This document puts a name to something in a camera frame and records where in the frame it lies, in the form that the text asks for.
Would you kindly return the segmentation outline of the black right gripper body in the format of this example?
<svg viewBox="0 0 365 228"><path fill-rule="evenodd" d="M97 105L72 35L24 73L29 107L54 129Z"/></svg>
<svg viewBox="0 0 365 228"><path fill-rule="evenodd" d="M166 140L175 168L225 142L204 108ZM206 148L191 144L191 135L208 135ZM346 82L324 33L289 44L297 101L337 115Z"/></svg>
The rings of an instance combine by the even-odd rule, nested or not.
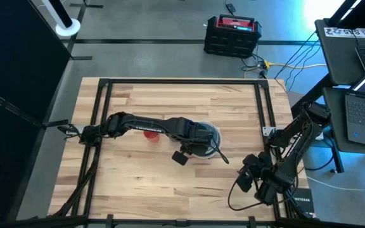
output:
<svg viewBox="0 0 365 228"><path fill-rule="evenodd" d="M256 186L256 190L259 190L262 181L263 184L267 184L268 186L272 187L273 189L277 190L277 183L273 179L274 174L277 170L277 165L263 165L263 164L251 164L249 166L249 170L253 176L253 181Z"/></svg>

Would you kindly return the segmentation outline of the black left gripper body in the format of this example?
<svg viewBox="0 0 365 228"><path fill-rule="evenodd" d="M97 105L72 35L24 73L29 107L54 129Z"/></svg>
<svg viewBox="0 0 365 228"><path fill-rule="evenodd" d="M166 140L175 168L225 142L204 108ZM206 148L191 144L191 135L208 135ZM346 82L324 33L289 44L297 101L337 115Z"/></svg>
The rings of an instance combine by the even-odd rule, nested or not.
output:
<svg viewBox="0 0 365 228"><path fill-rule="evenodd" d="M190 153L205 153L207 150L207 128L202 123L189 124L187 149Z"/></svg>

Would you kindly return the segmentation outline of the orange plastic cup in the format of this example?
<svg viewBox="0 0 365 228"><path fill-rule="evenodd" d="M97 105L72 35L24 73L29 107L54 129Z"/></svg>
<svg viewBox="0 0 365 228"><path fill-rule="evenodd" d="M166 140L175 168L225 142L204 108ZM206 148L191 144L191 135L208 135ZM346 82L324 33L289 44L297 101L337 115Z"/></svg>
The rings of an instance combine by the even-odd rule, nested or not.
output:
<svg viewBox="0 0 365 228"><path fill-rule="evenodd" d="M159 138L160 138L159 132L144 131L143 134L144 134L145 138L147 138L147 140L149 140L152 143L157 143L159 141Z"/></svg>

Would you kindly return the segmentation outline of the black Netgear box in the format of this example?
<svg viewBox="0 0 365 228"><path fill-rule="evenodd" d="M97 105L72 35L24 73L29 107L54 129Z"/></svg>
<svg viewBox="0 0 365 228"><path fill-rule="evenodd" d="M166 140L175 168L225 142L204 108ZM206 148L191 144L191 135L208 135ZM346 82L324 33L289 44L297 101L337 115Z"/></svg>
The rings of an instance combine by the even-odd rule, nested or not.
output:
<svg viewBox="0 0 365 228"><path fill-rule="evenodd" d="M310 189L298 188L293 195L293 199L307 213L315 213L312 191Z"/></svg>

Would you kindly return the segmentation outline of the red black power station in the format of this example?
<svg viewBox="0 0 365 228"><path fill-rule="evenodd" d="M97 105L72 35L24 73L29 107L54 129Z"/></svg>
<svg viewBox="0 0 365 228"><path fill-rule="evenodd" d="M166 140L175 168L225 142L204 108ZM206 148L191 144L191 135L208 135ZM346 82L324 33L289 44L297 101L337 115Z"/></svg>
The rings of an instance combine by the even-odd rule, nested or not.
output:
<svg viewBox="0 0 365 228"><path fill-rule="evenodd" d="M203 50L207 54L249 58L262 37L262 26L254 18L219 15L207 20Z"/></svg>

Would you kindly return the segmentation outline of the black floor tape strip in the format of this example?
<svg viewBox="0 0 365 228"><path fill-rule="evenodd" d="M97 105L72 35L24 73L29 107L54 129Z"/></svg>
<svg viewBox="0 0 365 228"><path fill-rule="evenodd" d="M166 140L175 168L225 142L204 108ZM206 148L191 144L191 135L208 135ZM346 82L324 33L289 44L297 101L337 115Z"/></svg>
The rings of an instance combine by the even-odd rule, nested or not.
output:
<svg viewBox="0 0 365 228"><path fill-rule="evenodd" d="M203 44L203 39L76 39L75 44ZM259 41L264 46L311 46L318 41Z"/></svg>

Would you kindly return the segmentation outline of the black desk with white label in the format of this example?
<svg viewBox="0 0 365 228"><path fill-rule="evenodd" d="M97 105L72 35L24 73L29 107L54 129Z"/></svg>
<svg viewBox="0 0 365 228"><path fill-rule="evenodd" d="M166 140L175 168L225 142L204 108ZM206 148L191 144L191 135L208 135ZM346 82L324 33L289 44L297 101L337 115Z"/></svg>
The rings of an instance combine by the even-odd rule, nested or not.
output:
<svg viewBox="0 0 365 228"><path fill-rule="evenodd" d="M334 86L352 85L360 80L365 70L357 55L355 37L327 37L327 24L316 20L316 32L319 37L331 83Z"/></svg>

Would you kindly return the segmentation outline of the white printed label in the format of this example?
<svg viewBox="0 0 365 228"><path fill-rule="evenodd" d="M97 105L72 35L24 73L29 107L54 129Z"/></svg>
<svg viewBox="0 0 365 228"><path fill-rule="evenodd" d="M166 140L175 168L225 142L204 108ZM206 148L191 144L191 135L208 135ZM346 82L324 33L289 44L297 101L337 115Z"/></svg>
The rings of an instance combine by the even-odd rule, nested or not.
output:
<svg viewBox="0 0 365 228"><path fill-rule="evenodd" d="M325 27L324 34L326 37L356 37L365 39L365 28L345 29L336 27Z"/></svg>

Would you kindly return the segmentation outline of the white round floor stand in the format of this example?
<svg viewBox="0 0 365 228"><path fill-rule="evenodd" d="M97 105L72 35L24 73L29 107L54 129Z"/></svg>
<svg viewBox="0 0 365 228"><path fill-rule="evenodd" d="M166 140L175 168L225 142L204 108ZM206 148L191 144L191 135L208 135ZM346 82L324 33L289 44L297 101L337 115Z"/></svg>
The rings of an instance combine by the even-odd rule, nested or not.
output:
<svg viewBox="0 0 365 228"><path fill-rule="evenodd" d="M80 30L80 21L69 16L61 0L42 0L42 3L55 20L54 31L58 35L71 37Z"/></svg>

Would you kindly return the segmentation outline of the black partition panel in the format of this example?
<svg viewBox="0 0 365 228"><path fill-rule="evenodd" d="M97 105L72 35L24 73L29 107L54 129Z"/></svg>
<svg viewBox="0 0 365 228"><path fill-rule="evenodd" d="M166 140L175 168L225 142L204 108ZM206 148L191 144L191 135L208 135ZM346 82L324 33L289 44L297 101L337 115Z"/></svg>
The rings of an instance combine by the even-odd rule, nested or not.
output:
<svg viewBox="0 0 365 228"><path fill-rule="evenodd" d="M0 222L18 215L69 58L30 0L0 0Z"/></svg>

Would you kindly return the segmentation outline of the black aluminium table frame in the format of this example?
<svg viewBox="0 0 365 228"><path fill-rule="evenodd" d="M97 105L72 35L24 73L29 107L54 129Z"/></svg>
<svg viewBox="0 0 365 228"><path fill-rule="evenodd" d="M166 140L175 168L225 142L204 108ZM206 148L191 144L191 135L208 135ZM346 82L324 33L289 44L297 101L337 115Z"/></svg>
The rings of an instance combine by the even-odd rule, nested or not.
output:
<svg viewBox="0 0 365 228"><path fill-rule="evenodd" d="M272 221L290 214L286 204L257 205L252 193L233 186L243 158L264 149L262 128L285 126L292 115L280 82L252 79L93 79L80 87L72 120L99 123L112 113L167 119L185 117L216 126L222 136L219 156L190 158L184 166L172 155L177 142L160 136L150 142L131 130L105 139L100 151L76 138L66 142L48 209L56 213L70 197L94 158L93 184L84 188L71 215L146 222L164 220Z"/></svg>

